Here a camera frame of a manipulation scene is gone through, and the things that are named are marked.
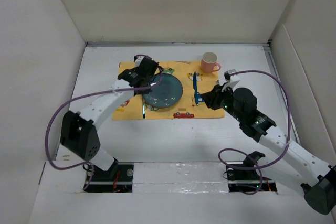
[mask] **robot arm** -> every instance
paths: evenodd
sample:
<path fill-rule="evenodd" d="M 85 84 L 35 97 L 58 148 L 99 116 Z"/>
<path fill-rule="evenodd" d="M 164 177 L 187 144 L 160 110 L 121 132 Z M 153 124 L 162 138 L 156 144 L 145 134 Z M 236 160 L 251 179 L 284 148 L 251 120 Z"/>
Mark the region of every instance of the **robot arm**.
<path fill-rule="evenodd" d="M 107 176 L 113 176 L 118 161 L 100 146 L 97 130 L 122 103 L 137 94 L 149 93 L 150 89 L 139 88 L 148 87 L 156 70 L 160 68 L 149 57 L 136 56 L 134 61 L 133 69 L 127 69 L 118 75 L 111 86 L 111 93 L 101 95 L 77 113 L 68 111 L 63 117 L 61 144 L 105 171 Z"/>
<path fill-rule="evenodd" d="M 297 171 L 297 175 L 287 176 L 290 188 L 304 195 L 306 202 L 317 212 L 328 214 L 336 205 L 336 167 L 318 159 L 302 148 L 295 141 L 286 142 L 287 136 L 276 126 L 275 122 L 265 114 L 257 110 L 257 98 L 247 88 L 233 87 L 240 81 L 237 75 L 232 75 L 236 70 L 230 70 L 224 74 L 226 83 L 216 85 L 212 91 L 201 94 L 208 108 L 224 109 L 240 124 L 240 129 L 257 143 L 269 148 L 281 155 L 288 145 L 288 150 L 283 157 L 291 167 Z M 265 168 L 275 181 L 284 182 L 284 173 L 273 167 Z"/>

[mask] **white wall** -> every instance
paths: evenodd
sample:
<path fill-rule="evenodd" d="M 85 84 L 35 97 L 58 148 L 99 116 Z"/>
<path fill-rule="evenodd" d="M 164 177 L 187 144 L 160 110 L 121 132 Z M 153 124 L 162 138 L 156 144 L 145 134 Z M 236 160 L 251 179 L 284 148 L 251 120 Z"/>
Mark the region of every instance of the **white wall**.
<path fill-rule="evenodd" d="M 63 0 L 85 41 L 267 42 L 288 0 Z"/>
<path fill-rule="evenodd" d="M 296 0 L 271 48 L 302 145 L 336 161 L 336 0 Z"/>
<path fill-rule="evenodd" d="M 84 47 L 61 0 L 0 0 L 0 223 L 29 220 L 47 122 L 71 97 Z"/>

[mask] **white table surface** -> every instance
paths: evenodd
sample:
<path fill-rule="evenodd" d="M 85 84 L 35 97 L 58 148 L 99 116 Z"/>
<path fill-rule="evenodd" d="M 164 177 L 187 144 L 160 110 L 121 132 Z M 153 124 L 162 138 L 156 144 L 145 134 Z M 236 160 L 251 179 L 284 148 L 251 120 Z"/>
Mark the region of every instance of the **white table surface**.
<path fill-rule="evenodd" d="M 98 47 L 86 48 L 79 70 L 73 96 L 106 90 L 118 75 L 120 61 L 132 61 L 136 54 L 146 54 L 157 61 L 201 60 L 202 54 L 217 54 L 222 65 L 220 80 L 229 69 L 258 69 L 270 72 L 262 46 L 240 45 L 188 45 L 148 47 Z M 273 80 L 261 74 L 241 74 L 238 87 L 247 87 L 258 98 L 258 108 L 271 117 L 284 131 L 286 120 L 280 106 Z M 95 98 L 87 98 L 71 104 L 78 111 Z M 132 120 L 107 119 L 99 129 L 102 147 L 121 162 L 208 162 L 218 161 L 219 150 L 238 148 L 251 153 L 255 150 L 275 157 L 271 151 L 245 136 L 239 123 L 226 114 L 221 119 L 192 120 Z M 60 146 L 57 160 L 76 158 Z M 227 160 L 240 160 L 237 153 L 226 153 Z"/>
<path fill-rule="evenodd" d="M 270 71 L 260 46 L 86 48 L 73 96 L 107 89 L 118 74 L 119 62 L 131 60 L 136 54 L 147 54 L 158 61 L 199 60 L 206 51 L 218 55 L 223 67 L 220 76 L 232 68 Z M 286 130 L 274 82 L 258 74 L 240 77 L 239 87 L 250 88 L 258 98 L 259 110 Z M 80 110 L 93 99 L 73 103 L 70 109 Z M 224 166 L 217 159 L 221 148 L 233 147 L 247 153 L 258 150 L 275 158 L 271 151 L 247 138 L 230 115 L 194 120 L 110 119 L 100 128 L 99 136 L 103 148 L 119 161 L 155 163 L 135 163 L 131 194 L 84 193 L 85 171 L 81 167 L 57 171 L 46 164 L 30 224 L 334 223 L 331 215 L 318 214 L 301 196 L 280 184 L 278 194 L 228 193 L 227 182 L 221 178 Z M 230 161 L 243 158 L 235 153 L 225 156 Z M 60 146 L 57 165 L 79 161 Z"/>

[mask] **pink mug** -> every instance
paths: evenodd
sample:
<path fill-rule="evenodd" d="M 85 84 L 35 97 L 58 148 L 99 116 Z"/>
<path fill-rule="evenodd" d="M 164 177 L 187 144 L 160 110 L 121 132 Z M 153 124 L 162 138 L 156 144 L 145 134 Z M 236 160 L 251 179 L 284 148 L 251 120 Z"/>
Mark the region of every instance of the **pink mug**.
<path fill-rule="evenodd" d="M 205 73 L 217 72 L 221 69 L 221 65 L 217 63 L 217 55 L 213 52 L 206 52 L 202 56 L 201 70 Z"/>

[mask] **yellow placemat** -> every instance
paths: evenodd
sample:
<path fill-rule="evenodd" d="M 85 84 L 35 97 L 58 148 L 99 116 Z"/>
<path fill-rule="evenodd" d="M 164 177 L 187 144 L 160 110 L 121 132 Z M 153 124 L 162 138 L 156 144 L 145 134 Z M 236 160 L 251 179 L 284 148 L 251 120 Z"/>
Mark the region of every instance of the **yellow placemat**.
<path fill-rule="evenodd" d="M 153 108 L 145 104 L 146 119 L 173 119 L 175 118 L 223 118 L 224 110 L 208 109 L 204 103 L 198 106 L 194 101 L 193 74 L 197 75 L 197 90 L 199 93 L 210 91 L 218 80 L 218 72 L 204 73 L 199 61 L 163 61 L 160 66 L 164 73 L 176 76 L 182 86 L 183 95 L 179 102 L 166 109 Z M 119 72 L 134 68 L 134 62 L 121 62 Z M 114 113 L 114 120 L 139 120 L 143 119 L 143 101 L 141 95 L 136 95 L 130 101 L 120 106 Z"/>

